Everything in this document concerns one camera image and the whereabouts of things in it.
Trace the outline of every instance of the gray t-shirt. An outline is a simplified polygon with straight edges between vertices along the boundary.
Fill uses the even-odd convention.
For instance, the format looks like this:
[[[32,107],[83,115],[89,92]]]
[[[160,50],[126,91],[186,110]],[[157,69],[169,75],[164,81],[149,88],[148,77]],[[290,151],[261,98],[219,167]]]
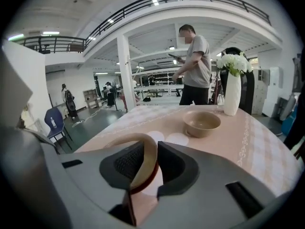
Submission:
[[[184,73],[184,84],[188,86],[209,88],[211,77],[210,46],[203,36],[195,36],[187,51],[186,61],[190,60],[193,52],[203,52],[198,65]]]

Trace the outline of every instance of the beige ring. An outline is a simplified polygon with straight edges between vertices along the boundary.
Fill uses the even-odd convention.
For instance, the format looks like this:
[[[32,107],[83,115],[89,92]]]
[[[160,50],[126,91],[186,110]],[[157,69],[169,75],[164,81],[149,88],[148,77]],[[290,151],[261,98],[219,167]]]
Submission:
[[[144,159],[138,173],[135,175],[133,181],[130,184],[131,190],[141,186],[152,175],[158,156],[158,146],[156,142],[151,136],[147,134],[131,133],[111,141],[104,147],[109,148],[132,141],[144,142]]]

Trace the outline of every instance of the flower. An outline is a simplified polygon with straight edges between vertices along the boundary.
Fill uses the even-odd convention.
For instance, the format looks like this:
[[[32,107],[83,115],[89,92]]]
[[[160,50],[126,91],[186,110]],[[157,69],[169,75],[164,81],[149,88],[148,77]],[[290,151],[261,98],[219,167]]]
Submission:
[[[240,52],[240,55],[225,54],[221,59],[217,60],[217,67],[220,69],[227,68],[234,76],[252,71],[252,66],[245,58],[244,52]]]

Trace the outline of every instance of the smartphone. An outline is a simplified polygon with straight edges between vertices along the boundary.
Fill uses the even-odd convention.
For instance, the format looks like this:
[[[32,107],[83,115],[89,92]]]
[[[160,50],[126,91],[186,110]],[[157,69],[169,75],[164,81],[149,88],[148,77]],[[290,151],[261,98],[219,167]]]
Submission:
[[[179,57],[178,56],[175,56],[175,55],[172,55],[170,53],[168,53],[169,56],[173,57],[174,59],[178,59]]]

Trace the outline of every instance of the water bottle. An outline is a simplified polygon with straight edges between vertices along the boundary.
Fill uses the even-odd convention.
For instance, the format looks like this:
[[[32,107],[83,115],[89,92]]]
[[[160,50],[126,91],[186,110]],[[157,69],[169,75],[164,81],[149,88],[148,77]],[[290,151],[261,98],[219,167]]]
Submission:
[[[52,125],[53,125],[54,128],[57,128],[57,125],[56,125],[56,123],[55,123],[55,121],[53,120],[52,117],[51,117],[51,123],[52,123]]]

